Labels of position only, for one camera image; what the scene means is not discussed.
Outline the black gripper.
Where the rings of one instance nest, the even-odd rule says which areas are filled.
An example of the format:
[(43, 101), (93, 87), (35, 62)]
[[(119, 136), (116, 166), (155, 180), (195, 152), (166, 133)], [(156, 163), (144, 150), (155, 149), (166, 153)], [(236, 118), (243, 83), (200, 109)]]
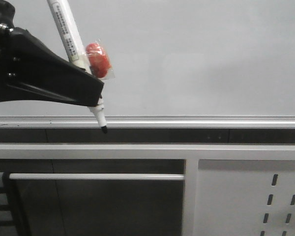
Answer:
[(14, 15), (15, 7), (0, 0), (0, 102), (40, 100), (96, 106), (104, 83), (57, 56), (27, 30), (14, 28)]

